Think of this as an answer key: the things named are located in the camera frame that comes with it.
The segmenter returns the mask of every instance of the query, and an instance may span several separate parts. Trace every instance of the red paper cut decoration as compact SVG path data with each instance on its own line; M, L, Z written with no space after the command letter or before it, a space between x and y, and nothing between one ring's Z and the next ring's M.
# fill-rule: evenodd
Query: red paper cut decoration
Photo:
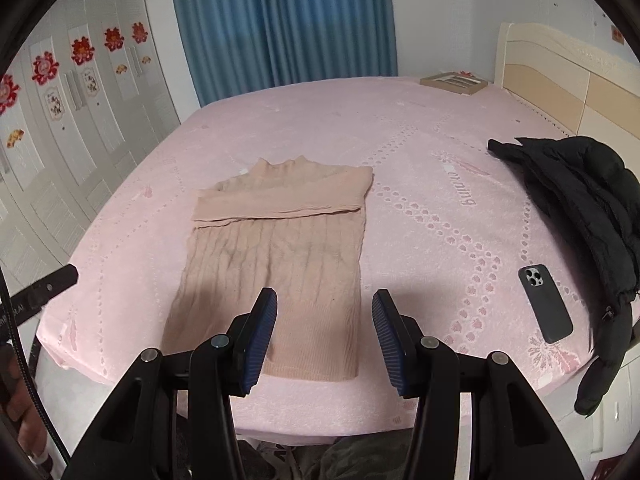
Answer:
M74 51L71 59L78 66L94 58L95 47L89 44L89 38L86 36L83 36L81 40L74 40L71 47Z
M42 86L48 80L56 78L59 66L60 63L53 59L53 54L45 51L42 56L36 56L36 61L33 62L33 76L31 76L31 79Z
M20 87L14 84L14 76L5 74L0 80L0 116L18 100Z
M136 40L136 43L145 43L146 37L149 33L145 30L145 26L142 22L137 22L133 24L133 36L132 38Z
M104 39L104 46L109 49L109 52L120 50L124 44L124 36L120 35L118 27L108 28L104 33Z

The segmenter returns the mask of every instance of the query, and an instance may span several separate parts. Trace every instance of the black phone case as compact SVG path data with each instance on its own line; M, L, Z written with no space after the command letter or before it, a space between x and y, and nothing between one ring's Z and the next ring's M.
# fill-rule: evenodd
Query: black phone case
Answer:
M545 341L555 343L570 335L574 324L549 270L544 265L530 265L522 267L518 276Z

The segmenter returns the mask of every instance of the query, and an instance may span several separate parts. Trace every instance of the screw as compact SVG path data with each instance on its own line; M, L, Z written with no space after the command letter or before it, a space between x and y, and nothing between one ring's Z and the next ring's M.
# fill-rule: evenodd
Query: screw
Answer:
M225 334L218 334L211 338L211 346L213 348L224 348L229 344L229 338Z
M147 348L142 351L142 354L140 354L140 359L145 363L153 361L156 357L158 357L158 350L155 348Z
M433 350L434 348L438 347L440 342L433 336L426 335L422 339L420 339L420 344L425 348L430 348L431 350Z
M491 355L491 359L494 361L494 363L496 363L497 365L505 365L509 362L509 356L503 352L494 352Z

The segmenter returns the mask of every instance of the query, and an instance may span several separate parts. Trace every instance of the black jacket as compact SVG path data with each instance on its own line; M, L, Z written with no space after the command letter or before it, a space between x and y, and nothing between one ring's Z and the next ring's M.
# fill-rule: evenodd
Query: black jacket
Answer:
M605 301L592 312L594 353L575 411L591 415L607 393L631 341L630 302L640 288L640 184L609 146L589 137L489 140L502 160L519 164L536 206L600 277Z

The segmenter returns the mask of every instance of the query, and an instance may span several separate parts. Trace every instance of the pink mattress cover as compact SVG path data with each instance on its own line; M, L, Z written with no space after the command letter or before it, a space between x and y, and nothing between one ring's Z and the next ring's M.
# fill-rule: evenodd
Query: pink mattress cover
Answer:
M100 212L71 258L78 284L51 301L38 338L60 365L117 382L161 341L185 264L194 190L259 157L305 155L374 168L360 259L359 375L340 383L263 375L250 396L232 400L239 433L303 444L412 425L416 401L391 387L371 320L378 288L388 288L425 334L458 352L505 351L539 393L551 391L590 359L589 295L571 252L486 142L563 135L494 86L463 96L410 78L327 80L210 104ZM550 269L574 322L573 334L553 345L518 279L532 263Z

